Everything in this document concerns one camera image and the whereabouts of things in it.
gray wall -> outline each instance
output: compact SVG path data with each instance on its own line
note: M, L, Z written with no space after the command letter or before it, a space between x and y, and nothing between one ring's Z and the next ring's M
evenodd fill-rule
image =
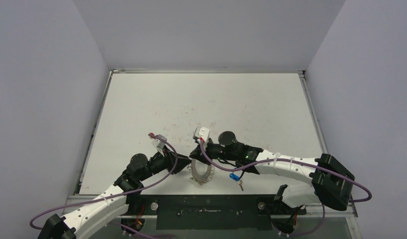
M372 190L364 238L407 238L407 0L347 0L306 76L328 150Z
M0 239L73 193L107 77L71 0L0 0Z
M309 66L344 0L74 0L111 68Z

blue connector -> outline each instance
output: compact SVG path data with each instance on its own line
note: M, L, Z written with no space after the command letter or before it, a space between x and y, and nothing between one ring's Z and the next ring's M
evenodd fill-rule
M238 182L240 180L239 176L235 175L234 173L230 173L230 178L236 182Z

white table surface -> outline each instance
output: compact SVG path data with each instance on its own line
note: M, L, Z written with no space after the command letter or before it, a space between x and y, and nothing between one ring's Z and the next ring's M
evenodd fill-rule
M147 134L164 135L178 153L189 155L197 126L223 131L238 141L296 157L319 157L321 147L298 74L158 73L113 74L80 194L99 194L136 153L156 150ZM166 171L151 177L149 185ZM282 184L301 184L275 175L243 176L244 192L215 169L200 186L184 169L142 194L275 194Z

red wire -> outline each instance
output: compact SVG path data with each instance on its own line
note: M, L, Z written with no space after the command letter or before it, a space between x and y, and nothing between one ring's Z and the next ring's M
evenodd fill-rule
M135 223L136 226L139 222L139 216L141 216L143 214L143 211L145 211L145 205L142 205L142 210L140 211L140 213L138 215L136 215L136 223Z

black cylinder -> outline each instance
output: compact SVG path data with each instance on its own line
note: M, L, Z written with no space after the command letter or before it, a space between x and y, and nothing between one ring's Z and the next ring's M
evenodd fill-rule
M236 135L231 131L222 132L218 137L218 143L226 152L235 150L238 145Z
M169 167L168 160L164 159L164 157L157 157L152 160L149 164L149 170L152 174L157 174Z
M148 158L143 153L138 153L132 156L130 159L130 170L136 171L137 169L143 168L148 163Z

